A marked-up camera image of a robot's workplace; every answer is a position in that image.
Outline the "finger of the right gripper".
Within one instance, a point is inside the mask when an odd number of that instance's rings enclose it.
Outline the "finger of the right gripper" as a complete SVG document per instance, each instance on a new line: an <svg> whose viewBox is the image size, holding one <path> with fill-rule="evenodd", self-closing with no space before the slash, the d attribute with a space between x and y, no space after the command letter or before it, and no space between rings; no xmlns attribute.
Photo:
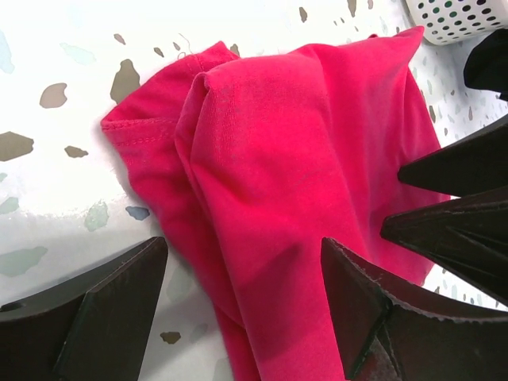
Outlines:
<svg viewBox="0 0 508 381"><path fill-rule="evenodd" d="M401 166L398 179L428 191L463 197L507 185L507 120Z"/></svg>
<svg viewBox="0 0 508 381"><path fill-rule="evenodd" d="M387 217L380 235L507 304L507 188Z"/></svg>

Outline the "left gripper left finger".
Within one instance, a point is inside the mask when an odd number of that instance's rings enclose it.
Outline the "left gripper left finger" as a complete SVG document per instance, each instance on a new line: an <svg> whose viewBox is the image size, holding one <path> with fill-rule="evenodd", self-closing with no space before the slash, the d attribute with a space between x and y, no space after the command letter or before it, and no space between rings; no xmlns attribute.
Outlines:
<svg viewBox="0 0 508 381"><path fill-rule="evenodd" d="M119 257L1 307L3 380L139 377L167 264L150 238Z"/></svg>

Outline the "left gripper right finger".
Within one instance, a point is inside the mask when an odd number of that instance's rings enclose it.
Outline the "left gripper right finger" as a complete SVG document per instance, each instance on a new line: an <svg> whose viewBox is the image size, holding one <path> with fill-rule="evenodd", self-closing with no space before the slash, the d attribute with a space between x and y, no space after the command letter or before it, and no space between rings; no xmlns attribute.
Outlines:
<svg viewBox="0 0 508 381"><path fill-rule="evenodd" d="M446 298L333 239L321 271L347 380L505 380L507 314Z"/></svg>

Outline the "pink t shirt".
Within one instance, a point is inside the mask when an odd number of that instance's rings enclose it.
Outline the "pink t shirt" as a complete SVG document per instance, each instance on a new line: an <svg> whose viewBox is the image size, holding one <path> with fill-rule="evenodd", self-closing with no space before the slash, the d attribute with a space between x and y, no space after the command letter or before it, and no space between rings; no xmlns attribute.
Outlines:
<svg viewBox="0 0 508 381"><path fill-rule="evenodd" d="M379 234L444 195L398 169L440 147L409 63L423 30L165 67L102 131L209 295L237 380L342 380L321 240L417 285L432 264Z"/></svg>

